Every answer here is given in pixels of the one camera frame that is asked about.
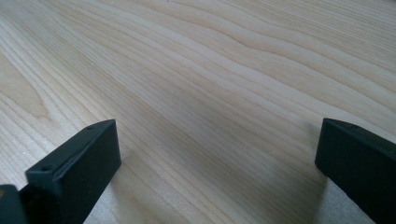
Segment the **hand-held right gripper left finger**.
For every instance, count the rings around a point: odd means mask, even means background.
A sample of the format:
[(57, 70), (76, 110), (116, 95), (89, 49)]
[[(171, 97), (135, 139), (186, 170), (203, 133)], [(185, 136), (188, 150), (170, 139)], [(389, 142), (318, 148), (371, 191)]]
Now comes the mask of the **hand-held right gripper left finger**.
[(116, 121), (84, 128), (25, 172), (29, 223), (82, 224), (120, 165)]

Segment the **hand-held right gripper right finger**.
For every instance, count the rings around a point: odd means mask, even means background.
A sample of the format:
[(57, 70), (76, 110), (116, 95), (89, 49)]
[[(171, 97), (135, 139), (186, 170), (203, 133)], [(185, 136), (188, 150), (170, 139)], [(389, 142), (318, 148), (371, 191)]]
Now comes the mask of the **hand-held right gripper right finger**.
[(337, 119), (322, 121), (315, 165), (376, 224), (396, 224), (396, 144)]

